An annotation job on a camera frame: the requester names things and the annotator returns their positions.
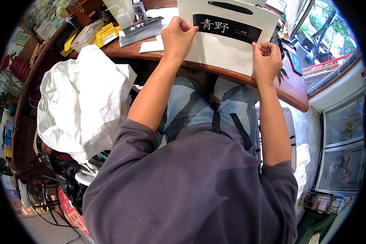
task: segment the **blue jeans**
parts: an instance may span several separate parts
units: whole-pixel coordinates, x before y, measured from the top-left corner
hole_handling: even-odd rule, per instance
[[[220,123],[234,127],[230,114],[236,113],[245,131],[252,141],[255,139],[258,119],[254,98],[251,91],[239,85],[230,89],[222,97],[220,107]],[[186,127],[198,124],[213,123],[214,111],[197,92],[195,83],[189,78],[175,78],[167,105],[167,122],[165,132],[168,138],[176,138]]]

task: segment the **person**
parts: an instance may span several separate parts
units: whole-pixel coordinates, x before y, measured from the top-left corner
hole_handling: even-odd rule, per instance
[[[286,121],[273,84],[277,45],[252,43],[260,95],[263,166],[254,157],[257,117],[245,86],[217,111],[176,73],[198,27],[180,17],[161,31],[164,57],[122,124],[83,197],[84,220],[103,243],[294,243],[297,182]],[[155,150],[167,107],[168,143]]]

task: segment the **window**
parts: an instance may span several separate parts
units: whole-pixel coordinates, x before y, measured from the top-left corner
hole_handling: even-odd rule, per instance
[[[281,12],[284,12],[286,0],[267,0],[266,4],[278,9]]]
[[[290,39],[303,69],[307,93],[312,95],[333,80],[358,54],[356,38],[331,0],[315,0],[303,19],[307,10],[306,5],[297,19],[297,23],[303,23]]]

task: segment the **cabinet door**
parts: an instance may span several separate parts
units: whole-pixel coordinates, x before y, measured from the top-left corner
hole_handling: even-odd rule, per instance
[[[324,149],[316,190],[352,195],[358,192],[365,173],[363,141]]]
[[[363,94],[324,111],[324,148],[363,140]]]

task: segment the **crumpled white bag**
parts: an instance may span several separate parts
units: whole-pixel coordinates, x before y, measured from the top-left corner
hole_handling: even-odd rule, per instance
[[[297,200],[301,197],[304,186],[306,184],[305,167],[310,162],[309,145],[301,144],[297,147],[297,167],[294,172],[294,177],[297,180],[298,191]]]
[[[55,64],[40,85],[39,137],[96,175],[88,159],[112,148],[127,118],[136,77],[128,64],[114,64],[96,45],[83,47],[77,60]]]

